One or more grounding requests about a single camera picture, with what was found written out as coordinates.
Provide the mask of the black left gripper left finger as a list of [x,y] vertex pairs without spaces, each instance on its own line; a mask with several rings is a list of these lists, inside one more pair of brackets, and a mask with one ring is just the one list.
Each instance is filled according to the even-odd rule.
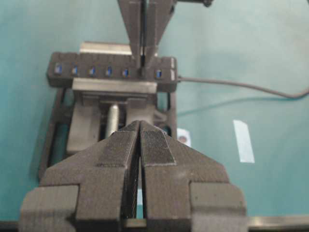
[[19,231],[121,231],[136,206],[139,128],[134,121],[49,167],[23,200]]

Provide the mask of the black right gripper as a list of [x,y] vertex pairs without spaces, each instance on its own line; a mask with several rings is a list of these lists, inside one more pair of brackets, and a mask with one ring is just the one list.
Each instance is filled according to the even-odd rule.
[[[146,12],[144,66],[150,68],[164,31],[173,16],[174,2],[202,4],[211,7],[214,0],[150,0]],[[136,68],[142,67],[143,0],[119,0],[118,5],[129,38]]]

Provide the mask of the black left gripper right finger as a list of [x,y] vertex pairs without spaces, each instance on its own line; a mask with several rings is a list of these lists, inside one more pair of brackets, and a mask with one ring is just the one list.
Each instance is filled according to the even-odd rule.
[[140,145],[148,231],[247,231],[244,195],[222,164],[145,121]]

